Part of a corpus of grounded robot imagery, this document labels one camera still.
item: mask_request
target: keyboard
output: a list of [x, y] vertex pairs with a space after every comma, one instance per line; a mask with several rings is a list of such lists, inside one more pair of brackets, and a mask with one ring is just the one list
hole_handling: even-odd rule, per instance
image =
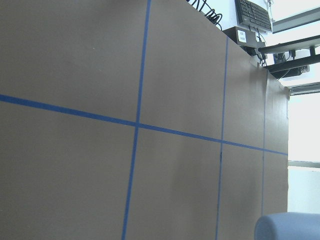
[[266, 32], [271, 32], [271, 21], [267, 10], [248, 0], [235, 0], [235, 7], [240, 24]]

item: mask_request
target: white wall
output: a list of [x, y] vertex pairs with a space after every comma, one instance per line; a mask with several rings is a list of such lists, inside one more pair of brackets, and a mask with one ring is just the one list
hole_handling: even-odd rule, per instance
[[320, 214], [320, 171], [289, 168], [288, 212]]

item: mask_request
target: foam roll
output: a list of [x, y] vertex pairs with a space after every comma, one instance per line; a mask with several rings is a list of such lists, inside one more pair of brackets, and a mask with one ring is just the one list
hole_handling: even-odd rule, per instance
[[255, 240], [320, 240], [320, 214], [283, 212], [256, 222]]

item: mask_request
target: electronic device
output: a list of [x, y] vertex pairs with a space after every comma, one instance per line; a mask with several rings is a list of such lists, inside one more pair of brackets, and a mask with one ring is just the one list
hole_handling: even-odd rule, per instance
[[307, 73], [310, 71], [309, 65], [306, 66], [299, 66], [295, 68], [291, 68], [289, 70], [283, 70], [283, 71], [276, 71], [273, 72], [272, 75], [276, 79], [283, 79], [283, 78], [288, 78], [288, 77], [295, 77], [295, 76], [300, 76], [303, 73]]
[[257, 41], [255, 32], [238, 26], [231, 27], [223, 32], [251, 56], [257, 55], [255, 49], [266, 46], [264, 42]]
[[235, 0], [235, 8], [240, 24], [271, 32], [269, 13], [263, 7], [248, 0]]

